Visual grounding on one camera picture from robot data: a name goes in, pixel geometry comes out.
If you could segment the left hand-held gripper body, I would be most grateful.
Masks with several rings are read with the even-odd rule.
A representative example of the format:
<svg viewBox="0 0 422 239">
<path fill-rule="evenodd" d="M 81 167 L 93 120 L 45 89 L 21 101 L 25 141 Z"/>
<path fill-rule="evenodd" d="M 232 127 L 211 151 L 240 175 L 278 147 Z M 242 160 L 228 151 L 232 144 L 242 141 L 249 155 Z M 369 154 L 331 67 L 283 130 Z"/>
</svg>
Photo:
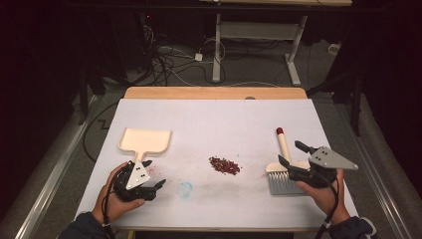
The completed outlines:
<svg viewBox="0 0 422 239">
<path fill-rule="evenodd" d="M 143 186 L 149 180 L 144 165 L 129 161 L 126 166 L 120 169 L 115 175 L 113 192 L 119 200 L 130 202 L 135 199 L 152 201 L 156 197 L 155 186 Z"/>
</svg>

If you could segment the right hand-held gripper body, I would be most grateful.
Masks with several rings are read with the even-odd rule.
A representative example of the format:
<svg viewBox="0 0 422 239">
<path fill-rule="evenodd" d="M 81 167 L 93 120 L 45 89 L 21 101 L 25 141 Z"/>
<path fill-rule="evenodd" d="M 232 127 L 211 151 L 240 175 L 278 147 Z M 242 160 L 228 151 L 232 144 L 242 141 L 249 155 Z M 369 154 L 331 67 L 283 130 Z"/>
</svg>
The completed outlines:
<svg viewBox="0 0 422 239">
<path fill-rule="evenodd" d="M 326 146 L 315 148 L 310 154 L 308 169 L 291 166 L 289 179 L 303 181 L 313 188 L 329 187 L 337 177 L 338 169 L 358 170 L 358 165 Z"/>
</svg>

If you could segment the cream brush with grey bristles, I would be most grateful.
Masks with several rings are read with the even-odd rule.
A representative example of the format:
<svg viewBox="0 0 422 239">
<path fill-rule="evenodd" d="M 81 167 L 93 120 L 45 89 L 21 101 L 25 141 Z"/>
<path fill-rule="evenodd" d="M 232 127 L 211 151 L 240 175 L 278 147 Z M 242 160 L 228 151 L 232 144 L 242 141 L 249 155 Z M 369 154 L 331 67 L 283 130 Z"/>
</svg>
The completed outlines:
<svg viewBox="0 0 422 239">
<path fill-rule="evenodd" d="M 291 161 L 288 144 L 285 138 L 284 130 L 281 127 L 276 129 L 279 146 L 282 157 L 290 164 L 298 168 L 308 169 L 310 164 L 307 161 Z M 288 170 L 278 161 L 272 162 L 266 167 L 267 178 L 270 187 L 270 193 L 273 196 L 301 196 L 303 191 L 296 186 L 293 180 L 289 179 Z"/>
</svg>

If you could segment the cream plastic dustpan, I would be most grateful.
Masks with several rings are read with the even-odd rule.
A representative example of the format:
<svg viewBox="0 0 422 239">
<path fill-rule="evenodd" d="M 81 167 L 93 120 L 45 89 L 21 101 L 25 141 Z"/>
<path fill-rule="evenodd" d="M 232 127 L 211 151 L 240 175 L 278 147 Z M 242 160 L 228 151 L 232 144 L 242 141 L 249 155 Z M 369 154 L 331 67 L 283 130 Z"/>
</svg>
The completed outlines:
<svg viewBox="0 0 422 239">
<path fill-rule="evenodd" d="M 164 153 L 169 146 L 171 134 L 171 130 L 126 128 L 118 147 L 133 152 L 134 161 L 141 162 L 147 154 Z"/>
</svg>

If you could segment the person's right hand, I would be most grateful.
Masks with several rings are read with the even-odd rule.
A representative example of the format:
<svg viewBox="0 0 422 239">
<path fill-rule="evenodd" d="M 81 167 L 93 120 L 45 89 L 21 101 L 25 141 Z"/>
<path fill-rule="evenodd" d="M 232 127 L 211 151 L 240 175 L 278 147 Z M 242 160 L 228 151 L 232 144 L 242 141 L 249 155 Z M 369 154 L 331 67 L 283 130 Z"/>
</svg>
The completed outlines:
<svg viewBox="0 0 422 239">
<path fill-rule="evenodd" d="M 328 188 L 313 188 L 302 181 L 297 181 L 296 185 L 308 196 L 310 196 L 317 207 L 321 209 L 326 215 L 334 209 L 330 222 L 336 225 L 350 218 L 350 215 L 344 204 L 344 183 L 343 170 L 337 170 L 337 180 L 332 184 L 333 189 L 337 195 L 334 195 L 332 190 Z"/>
</svg>

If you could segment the person's left hand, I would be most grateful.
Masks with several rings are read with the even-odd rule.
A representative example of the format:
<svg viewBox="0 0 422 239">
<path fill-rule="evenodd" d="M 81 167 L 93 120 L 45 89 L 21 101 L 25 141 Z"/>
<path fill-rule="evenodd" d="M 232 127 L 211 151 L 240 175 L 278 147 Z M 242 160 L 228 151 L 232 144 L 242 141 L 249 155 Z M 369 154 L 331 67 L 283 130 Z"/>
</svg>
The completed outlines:
<svg viewBox="0 0 422 239">
<path fill-rule="evenodd" d="M 123 202 L 114 193 L 108 192 L 112 188 L 111 181 L 114 175 L 123 167 L 126 162 L 116 167 L 108 176 L 105 185 L 102 187 L 92 214 L 99 224 L 105 223 L 105 215 L 109 222 L 114 222 L 126 212 L 136 209 L 145 203 L 144 199 L 136 199 L 131 202 Z"/>
</svg>

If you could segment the black tripod stand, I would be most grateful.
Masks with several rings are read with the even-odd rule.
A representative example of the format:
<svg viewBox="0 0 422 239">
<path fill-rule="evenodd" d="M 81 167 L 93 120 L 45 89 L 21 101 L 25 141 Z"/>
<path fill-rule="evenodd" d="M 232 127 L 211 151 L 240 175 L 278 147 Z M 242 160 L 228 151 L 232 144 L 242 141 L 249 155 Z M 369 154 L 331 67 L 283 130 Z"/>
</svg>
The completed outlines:
<svg viewBox="0 0 422 239">
<path fill-rule="evenodd" d="M 352 67 L 340 73 L 338 76 L 310 88 L 306 91 L 308 97 L 319 93 L 332 93 L 332 100 L 335 104 L 350 103 L 350 126 L 356 136 L 359 132 L 360 102 L 362 93 L 362 71 L 359 67 Z"/>
</svg>

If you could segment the wooden table edge strip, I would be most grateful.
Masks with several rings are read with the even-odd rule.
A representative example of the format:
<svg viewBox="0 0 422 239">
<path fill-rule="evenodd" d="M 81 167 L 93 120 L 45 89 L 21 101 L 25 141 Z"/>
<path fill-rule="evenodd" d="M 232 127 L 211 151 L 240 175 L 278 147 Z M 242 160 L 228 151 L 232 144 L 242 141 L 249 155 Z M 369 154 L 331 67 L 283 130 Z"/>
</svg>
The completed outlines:
<svg viewBox="0 0 422 239">
<path fill-rule="evenodd" d="M 159 100 L 304 100 L 300 88 L 249 87 L 130 87 L 125 99 Z"/>
</svg>

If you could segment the metal floor rail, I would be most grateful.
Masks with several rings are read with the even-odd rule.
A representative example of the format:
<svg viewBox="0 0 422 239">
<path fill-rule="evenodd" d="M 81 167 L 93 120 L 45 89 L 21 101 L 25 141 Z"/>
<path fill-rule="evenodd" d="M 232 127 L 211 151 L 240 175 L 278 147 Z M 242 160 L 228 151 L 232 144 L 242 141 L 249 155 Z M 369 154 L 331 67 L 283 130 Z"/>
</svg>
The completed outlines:
<svg viewBox="0 0 422 239">
<path fill-rule="evenodd" d="M 349 123 L 349 109 L 337 108 L 345 123 L 352 145 L 358 151 L 358 161 L 369 182 L 381 212 L 371 216 L 381 239 L 417 239 L 418 215 L 422 201 L 403 168 L 396 160 L 371 111 L 363 110 L 357 136 Z"/>
<path fill-rule="evenodd" d="M 19 225 L 13 239 L 31 239 L 35 235 L 102 100 L 103 96 L 89 97 L 88 114 L 76 111 L 29 177 L 9 210 L 9 219 L 16 216 Z"/>
</svg>

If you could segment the white desk frame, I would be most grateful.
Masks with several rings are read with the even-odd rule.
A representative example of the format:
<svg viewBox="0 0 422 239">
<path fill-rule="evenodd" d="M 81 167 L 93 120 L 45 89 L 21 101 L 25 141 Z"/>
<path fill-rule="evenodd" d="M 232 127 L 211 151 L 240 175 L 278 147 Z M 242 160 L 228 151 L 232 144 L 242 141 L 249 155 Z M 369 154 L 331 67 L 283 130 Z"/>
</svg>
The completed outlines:
<svg viewBox="0 0 422 239">
<path fill-rule="evenodd" d="M 212 3 L 216 7 L 228 7 L 230 4 L 246 7 L 247 5 L 265 7 L 305 7 L 318 6 L 325 7 L 349 7 L 351 0 L 201 0 Z M 249 40 L 288 40 L 292 41 L 291 51 L 284 55 L 290 79 L 295 87 L 301 85 L 296 66 L 295 56 L 306 27 L 308 14 L 300 16 L 297 23 L 264 23 L 262 20 L 226 20 L 218 13 L 215 22 L 215 50 L 213 57 L 212 82 L 221 83 L 223 76 L 222 60 L 224 59 L 226 48 L 222 39 L 249 39 Z"/>
</svg>

